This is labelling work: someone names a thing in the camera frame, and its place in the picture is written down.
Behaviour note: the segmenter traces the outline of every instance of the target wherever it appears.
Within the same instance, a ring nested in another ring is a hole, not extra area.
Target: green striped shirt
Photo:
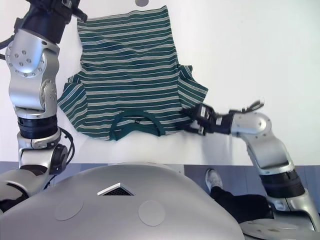
[[[180,113],[203,102],[208,89],[178,63],[168,9],[78,22],[81,71],[58,100],[75,129],[101,140],[132,131],[174,134],[191,120]]]

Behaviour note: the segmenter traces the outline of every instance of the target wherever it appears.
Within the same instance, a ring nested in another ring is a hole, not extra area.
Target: gray floor
[[[105,164],[70,164],[62,174],[55,178],[52,184],[81,171],[103,165]],[[17,162],[0,162],[0,174],[17,167]],[[260,178],[253,166],[185,165],[184,174],[208,192],[205,184],[205,172],[208,168],[215,168],[220,173],[223,188],[234,195],[265,194]],[[304,187],[309,190],[320,213],[320,166],[297,166],[296,171]]]

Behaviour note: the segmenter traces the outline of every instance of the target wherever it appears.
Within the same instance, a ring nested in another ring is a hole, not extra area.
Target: shirt sleeve
[[[208,93],[208,88],[202,86],[192,77],[192,66],[178,65],[178,94],[183,108],[192,108],[202,103]]]
[[[63,93],[58,100],[58,105],[68,117],[76,130],[83,127],[87,117],[87,95],[82,83],[72,83],[74,77],[68,79],[64,85]]]

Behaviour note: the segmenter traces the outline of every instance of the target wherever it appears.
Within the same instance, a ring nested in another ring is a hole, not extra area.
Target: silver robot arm
[[[272,132],[271,120],[259,112],[236,113],[231,134],[241,138],[247,146],[250,159],[260,175],[267,199],[275,208],[275,218],[298,219],[282,212],[303,212],[311,220],[315,231],[320,232],[320,218],[307,189],[304,189],[295,165],[285,145]]]
[[[320,232],[317,209],[285,145],[273,134],[271,120],[255,112],[261,107],[263,103],[257,101],[247,109],[230,110],[221,115],[212,107],[199,104],[182,111],[199,125],[197,129],[188,126],[185,130],[200,135],[220,133],[241,138],[273,207],[274,218]]]
[[[0,213],[42,191],[64,171],[75,150],[71,135],[57,123],[57,44],[72,15],[83,21],[87,16],[78,9],[79,0],[27,1],[30,9],[17,18],[14,40],[5,52],[9,96],[20,128],[19,169],[0,175]],[[59,144],[62,132],[71,142],[69,151]]]

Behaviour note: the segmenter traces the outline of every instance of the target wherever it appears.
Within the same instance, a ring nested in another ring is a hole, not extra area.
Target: person's leg
[[[264,196],[234,196],[222,189],[221,177],[215,170],[209,169],[205,176],[205,182],[211,189],[210,196],[227,210],[238,223],[265,218],[270,211],[269,204]]]

